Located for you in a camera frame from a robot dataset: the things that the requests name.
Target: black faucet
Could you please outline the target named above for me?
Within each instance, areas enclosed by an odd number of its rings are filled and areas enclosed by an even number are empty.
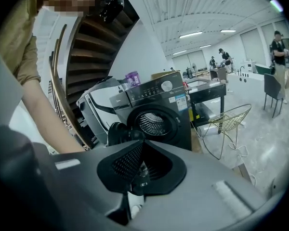
[[[241,71],[242,68],[245,69],[245,67],[244,67],[244,66],[241,66],[241,67],[240,67],[240,76],[242,76],[242,71]]]

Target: purple container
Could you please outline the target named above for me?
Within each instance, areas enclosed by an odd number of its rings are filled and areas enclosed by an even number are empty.
[[[137,71],[125,75],[125,78],[131,87],[136,87],[140,85],[139,74]]]

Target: fluorescent light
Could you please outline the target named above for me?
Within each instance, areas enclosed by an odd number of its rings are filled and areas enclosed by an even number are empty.
[[[180,38],[180,39],[183,39],[183,38],[186,38],[186,37],[189,37],[189,36],[198,35],[198,34],[202,34],[202,32],[196,32],[196,33],[191,33],[191,34],[182,35],[182,36],[180,36],[179,38]]]
[[[205,46],[201,46],[201,47],[199,47],[199,48],[205,48],[205,47],[209,47],[209,46],[211,46],[211,45],[208,44],[208,45],[205,45]]]
[[[185,52],[185,51],[179,51],[177,53],[174,53],[173,55],[180,54],[180,53]]]
[[[221,33],[234,33],[235,30],[221,30]]]
[[[273,6],[275,8],[277,8],[277,10],[279,12],[283,12],[284,11],[283,7],[280,5],[280,3],[277,0],[271,0],[270,3],[273,4]]]

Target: washing machine knob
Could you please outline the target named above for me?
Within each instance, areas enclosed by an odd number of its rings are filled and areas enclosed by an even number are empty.
[[[169,80],[166,80],[161,85],[163,91],[170,91],[172,89],[172,83]]]

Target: wooden stair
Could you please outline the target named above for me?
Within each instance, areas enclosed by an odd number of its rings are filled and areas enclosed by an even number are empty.
[[[85,90],[108,76],[112,63],[139,19],[128,0],[110,24],[98,14],[84,18],[75,34],[66,71],[66,98],[76,118],[82,114],[76,101]]]

